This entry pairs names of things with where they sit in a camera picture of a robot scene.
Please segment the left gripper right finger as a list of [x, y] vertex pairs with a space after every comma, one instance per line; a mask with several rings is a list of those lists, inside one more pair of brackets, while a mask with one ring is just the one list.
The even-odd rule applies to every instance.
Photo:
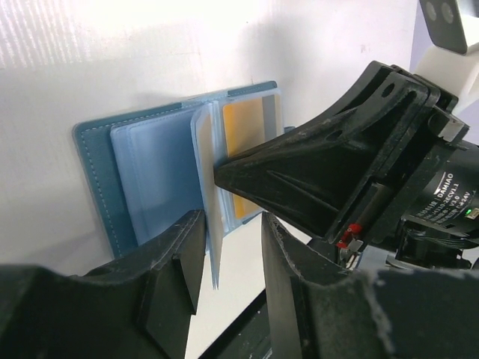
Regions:
[[261, 245], [274, 358], [478, 356], [477, 271], [350, 271], [269, 212]]

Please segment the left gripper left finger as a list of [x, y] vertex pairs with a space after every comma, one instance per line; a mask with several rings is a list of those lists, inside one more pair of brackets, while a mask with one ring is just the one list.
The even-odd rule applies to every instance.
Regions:
[[86, 275], [1, 267], [3, 358], [183, 358], [198, 308], [205, 214], [187, 212]]

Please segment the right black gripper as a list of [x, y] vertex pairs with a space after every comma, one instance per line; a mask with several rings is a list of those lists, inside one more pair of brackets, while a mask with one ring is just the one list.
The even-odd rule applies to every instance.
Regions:
[[223, 162], [215, 181], [314, 238], [380, 243], [456, 149], [457, 135], [439, 135], [456, 103], [372, 61], [324, 112]]

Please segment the blue leather card holder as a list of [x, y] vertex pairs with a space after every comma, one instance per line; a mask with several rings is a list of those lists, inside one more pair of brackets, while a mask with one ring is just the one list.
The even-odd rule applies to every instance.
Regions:
[[[157, 108], [76, 125], [73, 139], [115, 257], [124, 257], [166, 231], [192, 209], [204, 209], [195, 122], [211, 116], [214, 171], [227, 157], [222, 109], [231, 102], [281, 95], [274, 81], [206, 93]], [[224, 237], [260, 213], [260, 207], [216, 186]], [[207, 228], [207, 252], [210, 236]], [[220, 262], [210, 257], [212, 284]]]

